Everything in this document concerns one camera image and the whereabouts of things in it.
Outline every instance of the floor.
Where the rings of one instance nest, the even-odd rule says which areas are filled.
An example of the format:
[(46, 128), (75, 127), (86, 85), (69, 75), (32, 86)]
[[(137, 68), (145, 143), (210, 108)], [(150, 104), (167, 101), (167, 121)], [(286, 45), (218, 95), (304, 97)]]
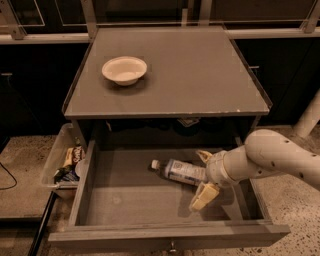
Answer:
[[(292, 134), (289, 126), (272, 127), (297, 144), (320, 154), (320, 127), (305, 139)], [(0, 154), (0, 162), (17, 179), (14, 188), (0, 190), (0, 217), (38, 218), (46, 206), (50, 190), (41, 186), (40, 177), (55, 136), (11, 138)], [(13, 185), (13, 179), (0, 167), (0, 188)], [(314, 188), (289, 176), (277, 176), (258, 181), (274, 224), (287, 224), (291, 233), (266, 248), (235, 248), (179, 252), (180, 255), (320, 255), (320, 196)], [(61, 231), (68, 221), (72, 199), (58, 198), (45, 236), (38, 251), (41, 256), (68, 255), (48, 243), (50, 232)], [(27, 255), (35, 228), (0, 227), (0, 256)], [(167, 255), (167, 252), (109, 253), (96, 255), (134, 256)]]

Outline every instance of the bottle label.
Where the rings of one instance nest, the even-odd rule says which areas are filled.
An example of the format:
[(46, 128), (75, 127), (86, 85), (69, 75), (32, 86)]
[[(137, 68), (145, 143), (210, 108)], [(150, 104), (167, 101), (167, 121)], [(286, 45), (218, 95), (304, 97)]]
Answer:
[(200, 182), (207, 182), (205, 168), (177, 160), (173, 160), (171, 168), (166, 167), (166, 175), (171, 180), (195, 186), (198, 186)]

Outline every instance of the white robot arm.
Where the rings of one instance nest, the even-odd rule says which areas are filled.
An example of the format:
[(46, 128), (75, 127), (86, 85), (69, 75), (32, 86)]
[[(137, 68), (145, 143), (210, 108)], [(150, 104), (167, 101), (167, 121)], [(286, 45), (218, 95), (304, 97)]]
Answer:
[(320, 156), (271, 130), (251, 133), (244, 146), (231, 151), (206, 156), (205, 152), (199, 152), (199, 155), (207, 164), (209, 181), (219, 187), (283, 172), (320, 190)]

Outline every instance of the small open drawer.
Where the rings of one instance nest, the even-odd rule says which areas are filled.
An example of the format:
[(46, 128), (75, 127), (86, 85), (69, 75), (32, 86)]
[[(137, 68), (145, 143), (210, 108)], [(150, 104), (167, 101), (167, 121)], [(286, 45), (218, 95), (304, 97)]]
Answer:
[[(88, 144), (69, 225), (50, 234), (54, 246), (73, 253), (260, 247), (290, 232), (272, 224), (249, 180), (222, 190), (205, 209), (192, 213), (188, 206), (196, 188), (149, 170), (153, 159), (201, 164), (197, 148), (138, 146), (134, 141), (146, 129), (134, 131), (134, 137), (132, 131), (97, 130)], [(116, 144), (119, 138), (122, 143)]]

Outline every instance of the black cable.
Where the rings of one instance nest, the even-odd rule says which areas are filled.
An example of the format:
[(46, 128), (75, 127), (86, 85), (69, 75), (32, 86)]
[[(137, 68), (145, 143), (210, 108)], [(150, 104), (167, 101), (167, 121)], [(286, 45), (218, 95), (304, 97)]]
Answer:
[(0, 162), (0, 165), (1, 167), (12, 177), (12, 179), (14, 180), (15, 184), (10, 186), (10, 187), (6, 187), (6, 188), (0, 188), (0, 190), (7, 190), (7, 189), (10, 189), (10, 188), (14, 188), (17, 184), (18, 184), (18, 181), (16, 180), (16, 178), (9, 172), (9, 170), (3, 166), (3, 164)]

